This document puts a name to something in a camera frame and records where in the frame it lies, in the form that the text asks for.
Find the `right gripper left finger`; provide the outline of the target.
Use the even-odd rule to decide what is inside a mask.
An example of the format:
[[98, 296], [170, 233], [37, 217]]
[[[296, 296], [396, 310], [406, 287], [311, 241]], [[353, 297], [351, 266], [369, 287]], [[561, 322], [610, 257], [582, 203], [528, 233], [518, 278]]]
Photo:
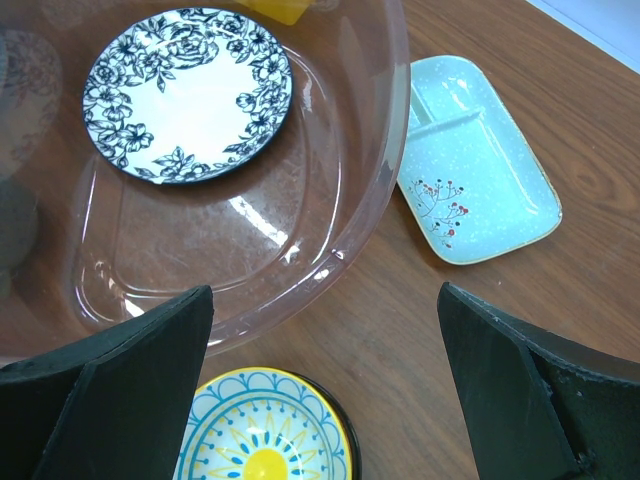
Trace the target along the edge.
[[2, 367], [2, 478], [172, 478], [213, 315], [198, 286]]

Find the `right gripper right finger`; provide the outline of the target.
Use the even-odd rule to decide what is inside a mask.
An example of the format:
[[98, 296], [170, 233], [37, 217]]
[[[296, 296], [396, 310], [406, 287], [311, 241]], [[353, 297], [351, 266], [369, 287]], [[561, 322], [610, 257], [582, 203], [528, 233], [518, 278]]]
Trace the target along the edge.
[[638, 478], [638, 363], [449, 282], [437, 313], [480, 478]]

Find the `blue floral plate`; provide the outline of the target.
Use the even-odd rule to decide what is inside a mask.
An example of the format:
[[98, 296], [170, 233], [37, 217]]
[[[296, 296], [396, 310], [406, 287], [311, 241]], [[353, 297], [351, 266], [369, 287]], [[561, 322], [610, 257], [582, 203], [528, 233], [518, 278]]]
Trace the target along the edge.
[[112, 40], [85, 82], [88, 135], [117, 169], [154, 184], [219, 177], [277, 135], [293, 73], [278, 39], [218, 8], [168, 10]]

